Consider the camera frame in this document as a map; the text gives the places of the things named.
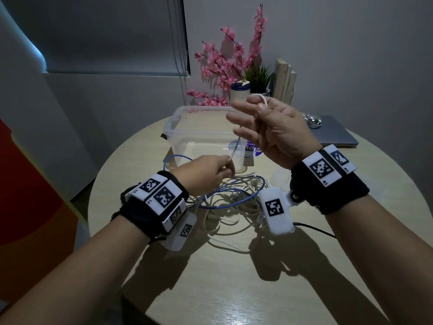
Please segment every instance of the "container lid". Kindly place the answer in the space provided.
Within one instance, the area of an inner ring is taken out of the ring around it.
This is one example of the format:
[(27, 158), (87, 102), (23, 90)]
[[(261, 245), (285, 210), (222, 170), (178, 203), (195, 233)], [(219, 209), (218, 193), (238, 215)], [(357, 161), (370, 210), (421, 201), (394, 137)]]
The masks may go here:
[(241, 81), (237, 81), (231, 84), (230, 86), (231, 90), (234, 91), (246, 91), (250, 89), (249, 86), (249, 81), (247, 80), (241, 80)]

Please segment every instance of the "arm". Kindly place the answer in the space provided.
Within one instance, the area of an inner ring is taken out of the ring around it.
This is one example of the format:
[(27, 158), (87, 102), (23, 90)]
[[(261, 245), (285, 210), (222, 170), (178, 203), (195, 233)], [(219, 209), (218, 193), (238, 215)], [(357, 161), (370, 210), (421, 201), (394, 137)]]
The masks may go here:
[[(201, 156), (172, 173), (194, 196), (218, 188), (235, 174), (228, 156)], [(122, 286), (150, 238), (121, 215), (21, 298), (0, 325), (88, 323)]]
[(372, 197), (326, 219), (386, 315), (396, 323), (433, 322), (433, 248)]
[[(236, 100), (244, 114), (228, 114), (241, 125), (235, 134), (257, 144), (271, 160), (292, 169), (321, 149), (302, 114), (274, 98)], [(345, 253), (386, 315), (405, 324), (433, 323), (433, 248), (370, 196), (326, 216)]]

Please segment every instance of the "plant pot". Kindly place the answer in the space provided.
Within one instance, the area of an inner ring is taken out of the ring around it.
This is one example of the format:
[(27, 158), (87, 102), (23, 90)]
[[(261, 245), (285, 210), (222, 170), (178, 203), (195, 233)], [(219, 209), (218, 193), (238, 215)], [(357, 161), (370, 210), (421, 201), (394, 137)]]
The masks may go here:
[(271, 93), (270, 93), (269, 88), (266, 88), (266, 92), (261, 93), (261, 95), (262, 95), (263, 97), (269, 97), (270, 94), (271, 94)]

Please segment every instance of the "window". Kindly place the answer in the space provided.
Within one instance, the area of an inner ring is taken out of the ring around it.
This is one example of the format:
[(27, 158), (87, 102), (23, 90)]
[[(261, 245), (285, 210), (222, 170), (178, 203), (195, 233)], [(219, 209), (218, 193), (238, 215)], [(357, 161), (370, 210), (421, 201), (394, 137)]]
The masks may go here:
[(1, 0), (48, 72), (186, 76), (182, 0)]

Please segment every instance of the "green plant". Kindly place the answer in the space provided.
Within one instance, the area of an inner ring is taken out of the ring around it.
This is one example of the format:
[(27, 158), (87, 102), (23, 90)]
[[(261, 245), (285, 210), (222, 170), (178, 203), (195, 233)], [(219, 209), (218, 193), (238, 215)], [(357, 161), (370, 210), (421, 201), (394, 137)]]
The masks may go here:
[(245, 72), (245, 79), (250, 83), (251, 93), (266, 92), (273, 74), (274, 72), (264, 65), (253, 64), (250, 66)]

